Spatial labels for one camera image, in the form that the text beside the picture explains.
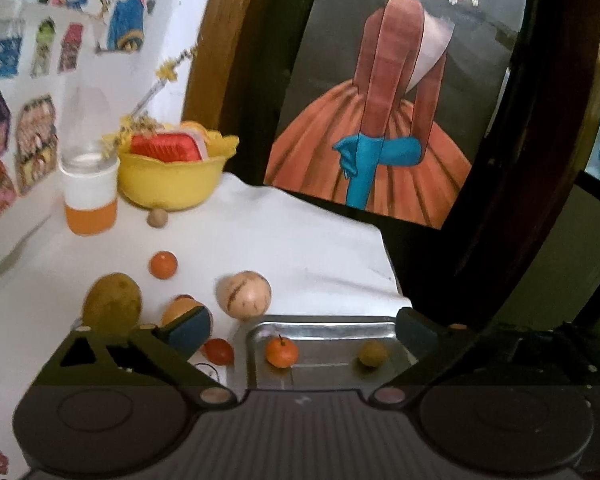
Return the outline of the red packet in bowl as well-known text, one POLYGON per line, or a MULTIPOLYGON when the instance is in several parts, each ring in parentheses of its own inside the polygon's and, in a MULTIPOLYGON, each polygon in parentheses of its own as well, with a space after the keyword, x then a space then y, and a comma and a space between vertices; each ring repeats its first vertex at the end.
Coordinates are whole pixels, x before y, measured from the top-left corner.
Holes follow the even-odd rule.
POLYGON ((206 155, 195 138, 184 132, 136 134, 130 153, 160 160, 160 162, 200 162, 206 155))

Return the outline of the yellow plastic bowl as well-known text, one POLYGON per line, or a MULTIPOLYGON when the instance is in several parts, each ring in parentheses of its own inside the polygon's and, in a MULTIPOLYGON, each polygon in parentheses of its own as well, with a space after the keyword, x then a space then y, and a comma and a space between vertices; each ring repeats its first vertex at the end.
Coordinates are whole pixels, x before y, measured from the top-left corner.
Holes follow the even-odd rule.
POLYGON ((179 211, 200 205, 220 184, 226 162, 237 151, 237 136, 208 132, 209 157, 200 162, 159 162, 129 152, 130 144, 118 151, 118 187, 131 203, 145 209, 179 211))

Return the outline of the brown wooden frame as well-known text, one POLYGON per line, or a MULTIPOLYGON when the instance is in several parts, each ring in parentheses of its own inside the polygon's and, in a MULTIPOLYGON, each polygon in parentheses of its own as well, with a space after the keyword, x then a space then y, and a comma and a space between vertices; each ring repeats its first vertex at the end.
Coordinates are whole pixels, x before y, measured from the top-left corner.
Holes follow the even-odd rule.
POLYGON ((228 77, 250 0, 208 0, 189 72, 182 118, 219 127, 228 77))

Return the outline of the yellow orange fruit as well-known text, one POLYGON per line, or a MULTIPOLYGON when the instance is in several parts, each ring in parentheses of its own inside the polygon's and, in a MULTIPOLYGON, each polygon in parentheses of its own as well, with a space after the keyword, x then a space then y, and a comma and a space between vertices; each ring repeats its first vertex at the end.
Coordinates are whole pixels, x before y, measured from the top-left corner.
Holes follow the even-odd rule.
POLYGON ((163 311, 161 318, 161 326, 167 326, 180 316, 184 315, 196 307, 202 307, 202 303, 197 301, 192 296, 181 295, 175 297, 163 311))

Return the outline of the white tablecloth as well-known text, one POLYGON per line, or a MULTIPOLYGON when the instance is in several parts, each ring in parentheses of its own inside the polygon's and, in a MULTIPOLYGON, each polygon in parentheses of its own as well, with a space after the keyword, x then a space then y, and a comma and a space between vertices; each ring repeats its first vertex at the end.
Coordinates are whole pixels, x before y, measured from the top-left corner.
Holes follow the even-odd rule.
POLYGON ((147 323, 158 323, 174 297, 192 296, 213 312, 216 333, 230 338, 237 324, 219 309, 216 284, 245 270, 271 284, 274 314, 393 316, 407 305, 377 228, 231 174, 162 229, 120 202, 111 230, 82 237, 56 208, 0 264, 0 479, 26 472, 12 413, 80 317, 94 281, 128 274, 140 285, 147 323), (150 274, 156 252, 178 258, 172 278, 150 274))

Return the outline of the round beige striped fruit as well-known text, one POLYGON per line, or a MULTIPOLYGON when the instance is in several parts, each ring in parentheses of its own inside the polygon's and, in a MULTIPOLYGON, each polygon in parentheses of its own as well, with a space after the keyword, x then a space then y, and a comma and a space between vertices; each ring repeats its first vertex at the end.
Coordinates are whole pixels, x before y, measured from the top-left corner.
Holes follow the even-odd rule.
POLYGON ((264 315, 271 305, 272 287, 254 271, 242 271, 221 278, 216 288, 221 309, 231 318, 247 321, 264 315))

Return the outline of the house stickers sheet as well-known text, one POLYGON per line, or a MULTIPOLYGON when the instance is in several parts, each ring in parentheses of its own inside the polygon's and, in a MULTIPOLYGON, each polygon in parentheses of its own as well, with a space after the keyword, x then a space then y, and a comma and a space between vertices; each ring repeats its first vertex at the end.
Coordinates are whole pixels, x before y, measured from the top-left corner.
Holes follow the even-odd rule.
POLYGON ((61 122, 91 31, 78 12, 0 0, 0 263, 57 200, 61 122))

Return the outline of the small tangerine on cloth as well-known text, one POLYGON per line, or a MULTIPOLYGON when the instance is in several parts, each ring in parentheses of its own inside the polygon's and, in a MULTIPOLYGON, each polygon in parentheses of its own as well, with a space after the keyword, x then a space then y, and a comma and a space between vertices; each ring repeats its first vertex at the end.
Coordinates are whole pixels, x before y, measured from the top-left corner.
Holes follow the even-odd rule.
POLYGON ((158 280, 168 280, 178 270, 178 258, 173 252, 156 252, 148 262, 148 270, 158 280))

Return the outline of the yellow flower twig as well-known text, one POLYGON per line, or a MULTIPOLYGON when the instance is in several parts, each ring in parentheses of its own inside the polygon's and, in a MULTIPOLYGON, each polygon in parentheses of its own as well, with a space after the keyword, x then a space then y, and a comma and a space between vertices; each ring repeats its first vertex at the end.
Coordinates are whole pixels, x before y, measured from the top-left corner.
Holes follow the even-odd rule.
POLYGON ((163 88, 178 80, 178 68, 186 61, 195 63, 198 55, 198 44, 184 49, 175 58, 166 58, 155 70, 156 80, 147 93, 140 99, 130 114, 120 118, 119 129, 115 133, 102 137, 102 154, 117 154, 126 144, 130 144, 134 134, 153 136, 160 127, 160 122, 148 113, 148 106, 163 88))

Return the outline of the tangerine with stem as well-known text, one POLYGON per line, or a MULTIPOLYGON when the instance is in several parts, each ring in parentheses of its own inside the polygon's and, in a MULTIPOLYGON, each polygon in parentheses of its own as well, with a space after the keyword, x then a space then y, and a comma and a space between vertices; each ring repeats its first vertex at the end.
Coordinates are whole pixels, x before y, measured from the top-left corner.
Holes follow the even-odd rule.
POLYGON ((283 336, 275 336, 266 344, 265 359, 272 366, 284 370, 297 363, 299 349, 291 339, 283 336))

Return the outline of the small brown nut by bowl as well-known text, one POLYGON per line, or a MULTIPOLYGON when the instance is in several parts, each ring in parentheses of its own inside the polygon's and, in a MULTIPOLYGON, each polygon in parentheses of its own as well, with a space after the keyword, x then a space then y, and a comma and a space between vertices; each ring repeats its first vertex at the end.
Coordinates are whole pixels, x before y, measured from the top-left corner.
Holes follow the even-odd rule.
POLYGON ((154 208, 148 212, 146 222, 154 229, 162 229, 169 221, 169 214, 161 208, 154 208))

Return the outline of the brown potato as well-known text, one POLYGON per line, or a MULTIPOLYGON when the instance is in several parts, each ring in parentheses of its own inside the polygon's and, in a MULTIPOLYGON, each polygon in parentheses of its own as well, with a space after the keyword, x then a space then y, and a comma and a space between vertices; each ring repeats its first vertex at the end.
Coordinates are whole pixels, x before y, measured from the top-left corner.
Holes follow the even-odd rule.
POLYGON ((124 273, 99 278, 85 296, 82 324, 102 335, 128 334, 140 320, 143 300, 140 286, 124 273))

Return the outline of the red cherry tomato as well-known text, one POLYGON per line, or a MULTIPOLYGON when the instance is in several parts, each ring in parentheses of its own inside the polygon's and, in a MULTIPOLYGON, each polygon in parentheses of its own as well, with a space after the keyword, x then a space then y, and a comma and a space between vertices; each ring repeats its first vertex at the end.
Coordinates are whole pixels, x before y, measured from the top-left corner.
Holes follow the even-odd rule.
POLYGON ((202 346, 204 356, 212 364, 229 366, 234 363, 234 349, 232 345, 222 338, 211 338, 202 346))

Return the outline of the orange white cup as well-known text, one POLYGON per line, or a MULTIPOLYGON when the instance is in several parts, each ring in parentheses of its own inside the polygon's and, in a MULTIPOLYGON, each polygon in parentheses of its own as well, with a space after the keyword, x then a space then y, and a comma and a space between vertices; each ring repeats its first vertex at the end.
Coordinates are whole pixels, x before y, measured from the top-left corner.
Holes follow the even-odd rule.
POLYGON ((105 232, 117 219, 119 159, 105 142, 113 131, 102 90, 80 87, 70 94, 59 125, 59 170, 67 224, 76 235, 105 232))

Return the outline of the orange dress lady painting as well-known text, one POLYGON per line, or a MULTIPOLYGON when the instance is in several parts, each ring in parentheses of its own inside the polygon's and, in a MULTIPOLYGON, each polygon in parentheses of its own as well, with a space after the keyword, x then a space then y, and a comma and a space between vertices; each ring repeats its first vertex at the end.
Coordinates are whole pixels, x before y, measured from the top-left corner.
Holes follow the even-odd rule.
POLYGON ((440 228, 501 93, 526 0, 314 0, 269 185, 440 228))

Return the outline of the silver metal tray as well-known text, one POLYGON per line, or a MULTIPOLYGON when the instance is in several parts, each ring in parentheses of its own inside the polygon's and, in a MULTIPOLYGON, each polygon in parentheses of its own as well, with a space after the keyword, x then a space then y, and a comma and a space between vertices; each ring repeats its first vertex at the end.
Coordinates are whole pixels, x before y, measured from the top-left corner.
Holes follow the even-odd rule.
POLYGON ((244 324, 233 338, 234 367, 227 382, 240 390, 358 390, 369 396, 380 385, 417 363, 396 338, 394 319, 381 316, 265 315, 244 324), (277 336, 291 339, 299 359, 279 370, 265 359, 265 347, 277 336), (358 360, 358 350, 377 340, 388 360, 373 370, 358 360))

